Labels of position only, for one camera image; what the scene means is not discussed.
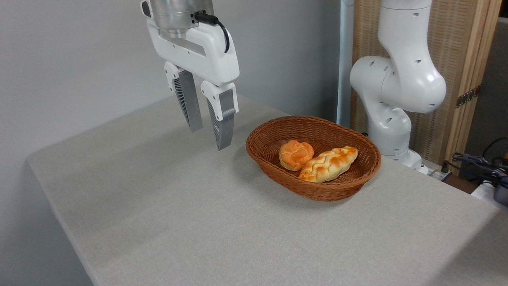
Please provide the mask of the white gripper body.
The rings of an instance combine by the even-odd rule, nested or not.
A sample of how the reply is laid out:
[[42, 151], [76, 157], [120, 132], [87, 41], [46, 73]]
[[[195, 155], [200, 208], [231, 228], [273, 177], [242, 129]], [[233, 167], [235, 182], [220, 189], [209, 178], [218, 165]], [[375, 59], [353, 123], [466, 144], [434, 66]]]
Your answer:
[[240, 76], [232, 36], [225, 52], [225, 36], [218, 26], [199, 24], [186, 32], [183, 39], [163, 38], [155, 21], [146, 20], [157, 54], [169, 63], [187, 70], [216, 86], [232, 83]]

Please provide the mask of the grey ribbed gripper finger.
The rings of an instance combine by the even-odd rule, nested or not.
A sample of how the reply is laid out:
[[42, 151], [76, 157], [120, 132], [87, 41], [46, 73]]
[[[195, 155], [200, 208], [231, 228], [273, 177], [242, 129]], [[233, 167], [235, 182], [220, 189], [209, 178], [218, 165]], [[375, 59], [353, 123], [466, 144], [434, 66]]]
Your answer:
[[170, 91], [176, 96], [191, 132], [202, 129], [202, 117], [193, 74], [170, 62], [165, 62], [164, 70]]
[[221, 151], [231, 144], [233, 138], [234, 116], [239, 112], [236, 86], [229, 83], [218, 87], [205, 80], [201, 83], [201, 90], [207, 98], [217, 148]]

